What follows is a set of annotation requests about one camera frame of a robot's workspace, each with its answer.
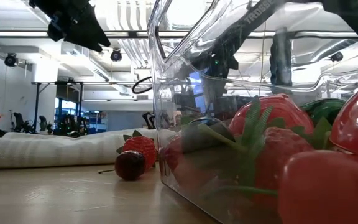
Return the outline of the white checked dish towel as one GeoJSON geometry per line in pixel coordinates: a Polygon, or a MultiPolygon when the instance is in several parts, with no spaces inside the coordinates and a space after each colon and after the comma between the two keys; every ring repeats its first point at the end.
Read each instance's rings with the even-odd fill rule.
{"type": "Polygon", "coordinates": [[[0,169],[112,164],[134,129],[90,134],[78,138],[7,133],[0,137],[0,169]]]}

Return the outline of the green toy watermelon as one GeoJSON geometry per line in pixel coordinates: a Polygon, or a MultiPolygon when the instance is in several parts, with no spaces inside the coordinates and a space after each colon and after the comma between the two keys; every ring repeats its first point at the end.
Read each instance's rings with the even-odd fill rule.
{"type": "Polygon", "coordinates": [[[325,118],[330,125],[333,125],[341,108],[346,103],[345,100],[338,98],[322,98],[307,102],[300,106],[312,120],[314,126],[321,118],[325,118]]]}

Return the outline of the black toy cherry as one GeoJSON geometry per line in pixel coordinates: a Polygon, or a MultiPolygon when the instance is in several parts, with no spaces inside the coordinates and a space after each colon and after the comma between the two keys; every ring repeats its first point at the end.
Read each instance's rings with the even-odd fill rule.
{"type": "Polygon", "coordinates": [[[114,169],[101,170],[98,174],[115,172],[120,178],[126,181],[135,181],[145,173],[146,158],[141,152],[124,151],[117,156],[114,169]]]}

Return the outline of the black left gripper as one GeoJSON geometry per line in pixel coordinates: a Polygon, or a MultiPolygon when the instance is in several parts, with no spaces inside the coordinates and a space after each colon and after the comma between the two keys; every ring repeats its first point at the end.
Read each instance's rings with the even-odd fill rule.
{"type": "Polygon", "coordinates": [[[90,0],[29,0],[29,5],[39,8],[48,17],[63,16],[69,18],[68,28],[63,31],[61,22],[50,22],[48,36],[55,42],[64,38],[64,41],[86,47],[97,52],[102,46],[111,45],[101,28],[96,15],[95,6],[90,0]]]}

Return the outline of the long ceiling light strip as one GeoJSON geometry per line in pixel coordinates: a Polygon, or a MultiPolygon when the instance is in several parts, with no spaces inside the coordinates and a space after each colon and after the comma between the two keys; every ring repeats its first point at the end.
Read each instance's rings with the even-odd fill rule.
{"type": "MultiPolygon", "coordinates": [[[[123,38],[129,38],[129,39],[135,39],[135,38],[147,38],[148,35],[146,32],[141,31],[107,31],[104,33],[107,38],[117,38],[117,39],[123,39],[123,38]]],[[[46,31],[19,31],[19,30],[13,30],[13,31],[3,31],[0,30],[0,38],[48,38],[48,34],[46,31]]]]}

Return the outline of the green cactus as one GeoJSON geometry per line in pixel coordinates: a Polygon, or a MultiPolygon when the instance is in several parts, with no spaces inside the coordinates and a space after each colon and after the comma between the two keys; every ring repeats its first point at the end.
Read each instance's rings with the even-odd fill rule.
{"type": "Polygon", "coordinates": [[[288,93],[277,86],[292,86],[291,40],[286,29],[276,31],[270,47],[270,83],[273,94],[288,93]]]}

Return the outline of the black background station frame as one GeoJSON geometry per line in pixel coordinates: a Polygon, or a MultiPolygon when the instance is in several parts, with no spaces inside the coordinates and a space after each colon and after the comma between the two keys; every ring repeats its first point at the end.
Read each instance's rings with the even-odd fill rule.
{"type": "Polygon", "coordinates": [[[40,94],[41,92],[43,92],[49,85],[64,85],[64,86],[69,86],[69,85],[79,85],[80,86],[80,90],[79,90],[79,100],[78,100],[78,107],[77,107],[77,111],[76,111],[76,116],[77,118],[81,117],[81,110],[82,110],[82,102],[84,101],[108,101],[108,102],[113,102],[113,101],[139,101],[139,99],[137,98],[128,98],[128,99],[105,99],[105,100],[97,100],[97,99],[90,99],[90,100],[85,100],[83,98],[83,94],[84,94],[84,86],[85,85],[112,85],[112,84],[118,84],[118,82],[76,82],[76,81],[70,81],[70,82],[64,82],[64,81],[54,81],[54,82],[32,82],[33,85],[36,85],[36,97],[35,97],[35,111],[34,111],[34,122],[33,122],[33,128],[34,130],[37,129],[37,120],[38,120],[38,113],[39,113],[39,99],[40,99],[40,94]]]}

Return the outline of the clear plastic tupperware container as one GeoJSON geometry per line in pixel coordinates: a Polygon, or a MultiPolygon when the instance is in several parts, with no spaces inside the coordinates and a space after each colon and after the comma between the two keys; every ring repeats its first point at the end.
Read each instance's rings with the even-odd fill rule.
{"type": "MultiPolygon", "coordinates": [[[[318,2],[286,3],[258,26],[234,54],[238,69],[227,78],[212,77],[195,68],[191,56],[207,51],[231,24],[260,0],[157,0],[148,27],[154,86],[155,124],[162,182],[194,204],[218,224],[283,224],[275,197],[250,197],[239,190],[240,136],[231,141],[205,124],[198,129],[223,145],[184,153],[196,169],[197,188],[186,190],[176,182],[162,157],[171,139],[190,122],[216,118],[229,129],[237,110],[252,99],[276,95],[270,83],[270,47],[276,31],[286,29],[291,40],[292,86],[295,104],[322,98],[347,101],[358,92],[358,36],[338,15],[318,2]],[[344,58],[332,62],[341,52],[344,58]]],[[[330,140],[332,126],[321,118],[314,126],[313,151],[352,156],[330,140]]]]}

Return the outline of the bright red toy cherry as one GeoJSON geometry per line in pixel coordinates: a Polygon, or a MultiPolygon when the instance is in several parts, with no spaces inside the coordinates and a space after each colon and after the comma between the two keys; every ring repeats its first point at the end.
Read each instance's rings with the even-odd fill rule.
{"type": "Polygon", "coordinates": [[[358,157],[301,152],[285,164],[278,191],[283,224],[358,224],[358,157]]]}

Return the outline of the toy strawberry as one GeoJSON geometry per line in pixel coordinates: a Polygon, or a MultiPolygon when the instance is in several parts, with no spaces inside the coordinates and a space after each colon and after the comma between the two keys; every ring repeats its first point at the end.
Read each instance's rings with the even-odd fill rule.
{"type": "Polygon", "coordinates": [[[276,106],[262,107],[260,98],[247,105],[239,138],[241,146],[239,190],[250,197],[275,197],[283,168],[291,156],[314,147],[285,126],[283,117],[271,119],[276,106]]]}
{"type": "Polygon", "coordinates": [[[181,134],[171,139],[163,149],[162,157],[181,188],[186,190],[197,188],[196,169],[183,154],[181,134]]]}
{"type": "Polygon", "coordinates": [[[145,156],[145,169],[149,170],[155,167],[157,159],[157,150],[152,138],[142,135],[139,131],[135,130],[131,135],[124,134],[124,145],[119,147],[116,152],[118,154],[124,151],[136,151],[145,156]]]}

